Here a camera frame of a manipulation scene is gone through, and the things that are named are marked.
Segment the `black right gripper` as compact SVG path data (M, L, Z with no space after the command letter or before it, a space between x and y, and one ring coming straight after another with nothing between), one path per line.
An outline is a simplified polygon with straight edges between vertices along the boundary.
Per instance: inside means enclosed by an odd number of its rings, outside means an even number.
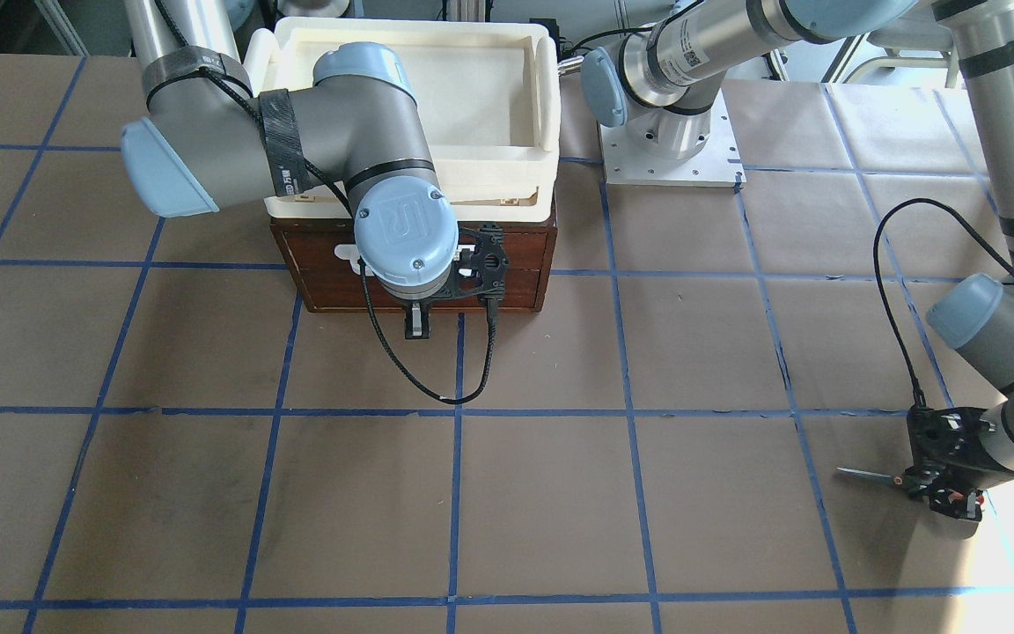
M428 340L431 338L431 308L437 298L420 299L399 298L399 305L405 312L405 337L407 340Z

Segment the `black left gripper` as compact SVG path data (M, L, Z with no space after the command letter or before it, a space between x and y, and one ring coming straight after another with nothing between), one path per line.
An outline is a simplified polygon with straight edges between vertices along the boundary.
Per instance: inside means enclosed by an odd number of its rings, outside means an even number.
M957 520L981 520L993 461L979 443L986 428L983 409L955 407L907 410L907 433L914 464L906 468L906 495Z

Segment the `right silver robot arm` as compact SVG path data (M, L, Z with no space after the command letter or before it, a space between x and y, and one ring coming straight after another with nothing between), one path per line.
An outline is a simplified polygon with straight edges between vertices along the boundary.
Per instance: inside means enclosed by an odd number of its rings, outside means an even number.
M311 87L257 92L220 1L125 7L149 113L123 129L121 156L145 205L188 217L325 186L362 268L405 305L407 338L427 337L459 225L397 54L352 41L323 54Z

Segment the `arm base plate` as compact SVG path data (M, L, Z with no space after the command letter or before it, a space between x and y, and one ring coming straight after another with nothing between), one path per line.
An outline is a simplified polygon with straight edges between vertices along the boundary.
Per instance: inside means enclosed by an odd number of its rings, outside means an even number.
M599 133L614 185L741 188L747 181L722 93L701 114L659 109Z

